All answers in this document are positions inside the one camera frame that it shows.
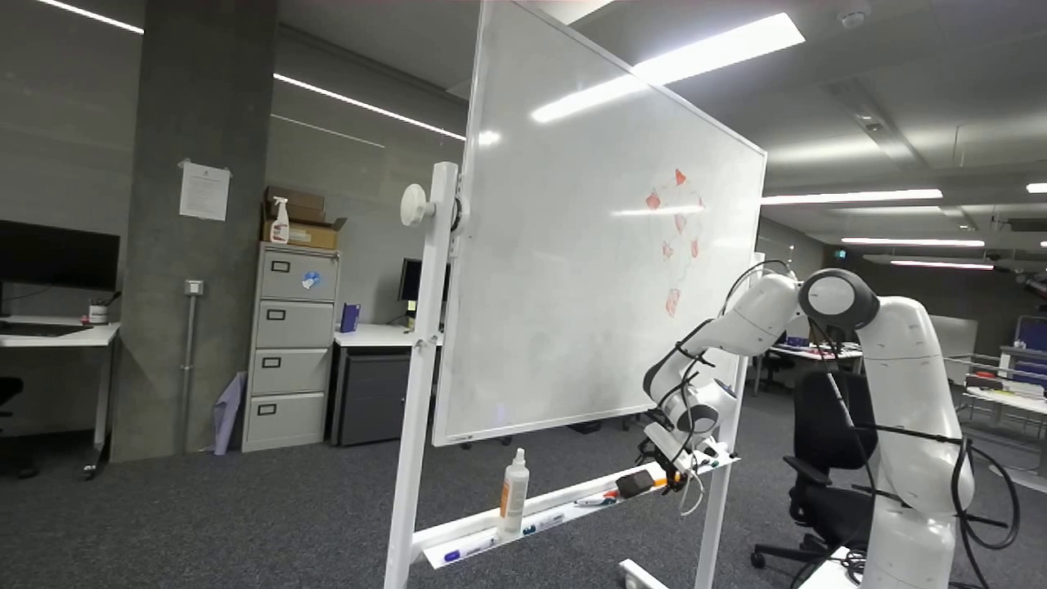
caster wheel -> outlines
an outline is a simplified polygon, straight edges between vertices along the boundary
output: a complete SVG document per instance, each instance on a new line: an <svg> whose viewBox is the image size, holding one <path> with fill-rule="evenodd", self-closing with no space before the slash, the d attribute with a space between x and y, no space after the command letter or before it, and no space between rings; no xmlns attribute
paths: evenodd
<svg viewBox="0 0 1047 589"><path fill-rule="evenodd" d="M766 557L763 554L749 554L749 564L753 564L753 570L763 570L766 567Z"/></svg>

white robot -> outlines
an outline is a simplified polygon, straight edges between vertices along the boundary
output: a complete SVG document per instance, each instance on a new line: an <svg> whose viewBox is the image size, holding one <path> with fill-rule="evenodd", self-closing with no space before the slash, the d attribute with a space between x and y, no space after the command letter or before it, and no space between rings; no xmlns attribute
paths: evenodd
<svg viewBox="0 0 1047 589"><path fill-rule="evenodd" d="M874 484L883 492L874 507L869 545L869 589L945 589L960 541L960 488L968 507L977 484L968 464L953 484L960 464L960 420L949 395L941 337L922 305L909 299L878 299L857 275L827 269L809 281L766 275L739 293L720 317L691 329L644 376L661 420L644 435L674 479L689 479L712 452L700 421L712 407L696 400L691 376L708 349L739 358L766 353L797 310L815 324L857 329L864 372L872 383L874 420L881 425Z"/></svg>

gray column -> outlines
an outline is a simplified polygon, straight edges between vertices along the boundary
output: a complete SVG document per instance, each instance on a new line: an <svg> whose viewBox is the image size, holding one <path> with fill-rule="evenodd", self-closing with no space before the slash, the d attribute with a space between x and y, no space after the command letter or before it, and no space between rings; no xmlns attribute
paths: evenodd
<svg viewBox="0 0 1047 589"><path fill-rule="evenodd" d="M144 19L115 460L176 452L185 278L204 278L190 445L246 366L280 0L150 0ZM229 220L180 216L180 161L233 171Z"/></svg>

whiteboard stand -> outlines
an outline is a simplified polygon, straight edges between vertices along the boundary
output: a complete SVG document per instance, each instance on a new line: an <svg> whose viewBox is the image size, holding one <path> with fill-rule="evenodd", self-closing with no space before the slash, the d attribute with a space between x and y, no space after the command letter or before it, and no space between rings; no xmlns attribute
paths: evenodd
<svg viewBox="0 0 1047 589"><path fill-rule="evenodd" d="M418 522L418 495L421 495L421 464L427 464L427 445L428 445L428 407L432 407L432 372L436 372L436 349L440 349L440 317L443 317L443 290L446 290L446 269L452 252L452 227L455 227L455 196L457 196L457 162L436 162L432 166L432 192L428 192L428 232L421 250L421 281L418 281L418 317L416 317L416 347L414 347L414 366L408 366L408 387L406 387L406 413L403 413L403 437L401 437L401 460L396 460L396 492L393 492L393 519L390 519L390 551L388 551L388 577L382 589L406 589L408 570L416 558L428 558L436 570L450 567L443 564L443 554L461 554L461 558L490 554L506 543L490 543L490 529L498 522L498 512L486 512L476 518L450 519L443 526L416 529ZM737 361L733 387L737 387L737 413L722 421L726 445L733 448L739 413L742 413L742 383L745 383L745 361ZM650 479L664 479L664 471L648 460L637 469L625 469L606 479L594 479L552 495L532 496L525 507L525 522L534 519L541 529L552 529L560 522L608 512L581 512L575 503L582 496L602 496L608 481L623 476L648 471ZM722 507L726 507L726 488L730 488L730 469L717 464L703 471L708 479L708 500L703 500L703 536L696 554L696 577L694 586L708 589L715 586L717 573L717 551L720 551L720 529L722 529ZM644 573L637 564L623 564L625 581L634 589L664 589L650 573Z"/></svg>

cabinet drawer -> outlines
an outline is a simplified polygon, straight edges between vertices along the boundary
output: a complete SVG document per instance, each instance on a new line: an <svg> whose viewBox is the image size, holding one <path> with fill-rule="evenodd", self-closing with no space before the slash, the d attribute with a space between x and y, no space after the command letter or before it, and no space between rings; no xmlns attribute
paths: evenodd
<svg viewBox="0 0 1047 589"><path fill-rule="evenodd" d="M334 305L259 300L257 347L328 349L334 337Z"/></svg>
<svg viewBox="0 0 1047 589"><path fill-rule="evenodd" d="M339 263L303 252L261 252L259 299L334 300Z"/></svg>
<svg viewBox="0 0 1047 589"><path fill-rule="evenodd" d="M252 353L252 393L306 393L328 389L331 353L328 349L257 349Z"/></svg>
<svg viewBox="0 0 1047 589"><path fill-rule="evenodd" d="M250 400L244 448L287 448L323 442L323 393Z"/></svg>

